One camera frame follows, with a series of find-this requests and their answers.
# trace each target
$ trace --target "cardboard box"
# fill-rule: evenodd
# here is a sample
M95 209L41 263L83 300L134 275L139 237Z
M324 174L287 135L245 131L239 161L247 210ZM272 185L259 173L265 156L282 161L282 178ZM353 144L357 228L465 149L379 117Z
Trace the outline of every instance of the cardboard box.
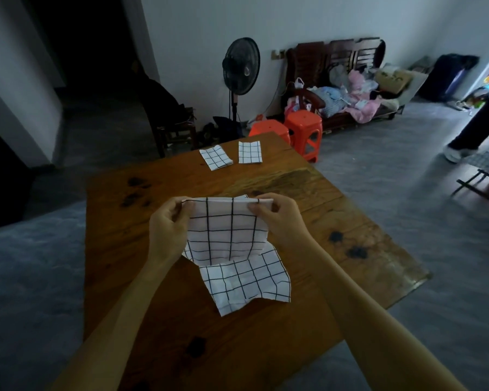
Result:
M399 94L413 80L413 75L405 70L396 70L391 74L381 69L375 74L375 80L378 82L379 90Z

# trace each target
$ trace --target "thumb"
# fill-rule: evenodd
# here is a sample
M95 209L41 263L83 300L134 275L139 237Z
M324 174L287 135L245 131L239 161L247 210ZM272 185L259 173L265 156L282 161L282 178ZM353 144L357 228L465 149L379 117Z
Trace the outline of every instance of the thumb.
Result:
M248 210L252 212L253 215L261 218L263 221L268 223L274 216L274 212L268 210L265 206L259 203L250 203L248 205Z
M196 209L196 203L193 201L183 202L181 205L181 211L176 219L176 224L184 226L185 228L188 226L188 222L190 217L194 213Z

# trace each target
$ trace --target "wooden sofa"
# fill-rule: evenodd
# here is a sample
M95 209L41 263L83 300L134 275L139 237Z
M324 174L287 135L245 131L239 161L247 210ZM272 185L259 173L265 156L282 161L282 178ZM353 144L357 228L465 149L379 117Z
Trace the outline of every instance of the wooden sofa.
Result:
M286 53L288 61L286 85L288 90L285 99L299 96L300 101L301 97L304 97L312 104L312 112L324 108L324 101L320 97L307 89L295 89L293 82L297 78L301 78L305 83L305 88L329 86L328 72L332 67L342 64L345 65L348 72L360 69L364 65L378 68L384 59L385 52L386 44L380 38L343 39L331 41L329 44L324 42L298 44ZM373 119L393 119L395 114L395 111L380 106ZM340 112L331 118L322 120L324 132L356 124L356 120L347 112Z

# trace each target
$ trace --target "forearm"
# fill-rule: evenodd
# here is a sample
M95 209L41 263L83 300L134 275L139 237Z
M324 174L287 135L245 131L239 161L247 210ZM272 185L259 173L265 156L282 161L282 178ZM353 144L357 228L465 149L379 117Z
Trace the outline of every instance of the forearm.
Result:
M313 239L294 250L305 258L373 389L464 389L424 345L366 294Z
M171 264L147 262L73 356L53 390L116 390L150 302Z

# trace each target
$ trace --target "blue cloth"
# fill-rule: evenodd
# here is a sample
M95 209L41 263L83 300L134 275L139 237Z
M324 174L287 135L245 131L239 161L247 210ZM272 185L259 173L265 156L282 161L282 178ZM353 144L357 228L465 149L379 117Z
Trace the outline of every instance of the blue cloth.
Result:
M332 117L336 113L341 112L348 105L348 103L345 101L348 100L347 95L343 96L340 89L337 89L336 87L318 87L312 92L318 97L322 98L326 104L326 106L321 110L321 114L325 118Z

